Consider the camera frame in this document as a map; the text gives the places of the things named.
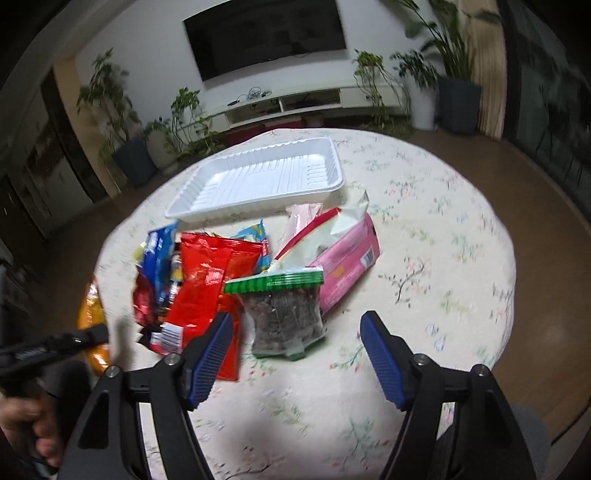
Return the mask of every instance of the curtain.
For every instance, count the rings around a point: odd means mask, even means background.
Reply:
[[[496,0],[460,0],[460,9],[471,14],[481,9],[499,13]],[[473,19],[468,28],[468,36],[475,54],[473,81],[482,86],[478,129],[487,137],[500,140],[507,97],[507,57],[503,27]]]

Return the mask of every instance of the human hand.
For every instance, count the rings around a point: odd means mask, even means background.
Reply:
[[[25,423],[32,424],[39,455],[45,457],[49,465],[59,467],[63,448],[51,399],[46,394],[39,400],[0,397],[0,428],[19,455],[27,453]]]

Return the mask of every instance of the television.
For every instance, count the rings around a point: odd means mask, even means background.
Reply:
[[[288,56],[344,50],[336,0],[230,0],[184,21],[203,80]]]

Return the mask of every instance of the green zipper seal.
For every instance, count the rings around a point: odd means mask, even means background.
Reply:
[[[319,287],[324,283],[321,268],[306,268],[297,271],[262,273],[252,277],[237,278],[226,282],[224,293],[237,295],[273,290],[293,290],[295,288]]]

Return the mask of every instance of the potted plant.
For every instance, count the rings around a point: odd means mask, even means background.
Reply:
[[[416,50],[408,53],[394,53],[390,59],[400,61],[396,70],[410,97],[413,127],[419,130],[433,130],[435,126],[435,104],[437,101],[437,70],[425,62],[423,55]]]
[[[169,171],[174,166],[173,158],[184,155],[205,158],[226,148],[211,130],[211,116],[203,115],[199,92],[181,88],[170,106],[171,119],[160,117],[144,129],[148,150],[158,168],[166,163]]]
[[[144,139],[148,147],[148,153],[158,169],[169,175],[177,167],[177,159],[182,155],[180,144],[173,134],[170,126],[170,118],[162,117],[152,120],[144,127]]]
[[[114,151],[112,158],[129,182],[138,187],[145,184],[156,172],[156,167],[142,137],[132,137],[129,126],[139,124],[137,113],[133,110],[130,98],[125,94],[124,77],[126,70],[111,62],[113,49],[98,55],[92,63],[95,72],[88,85],[80,87],[77,101],[78,111],[83,105],[96,108],[106,116],[106,144],[103,155]]]
[[[410,136],[411,129],[406,122],[395,122],[390,117],[382,94],[379,92],[378,84],[388,85],[395,93],[398,103],[402,106],[404,116],[408,117],[408,98],[405,98],[405,101],[400,99],[398,89],[394,85],[399,82],[384,67],[384,58],[368,51],[355,51],[357,52],[357,58],[353,61],[356,64],[355,82],[366,98],[371,101],[373,110],[372,123],[363,125],[363,127],[393,137],[405,138]]]
[[[414,38],[425,28],[431,38],[421,48],[422,53],[437,50],[443,59],[446,76],[439,77],[441,124],[454,133],[471,134],[476,131],[480,108],[481,86],[472,82],[474,52],[470,45],[468,27],[472,19],[500,24],[501,18],[494,12],[480,10],[475,14],[463,12],[461,22],[456,4],[447,0],[429,0],[440,25],[426,21],[414,0],[394,0],[411,10],[417,21],[407,26],[406,36]]]

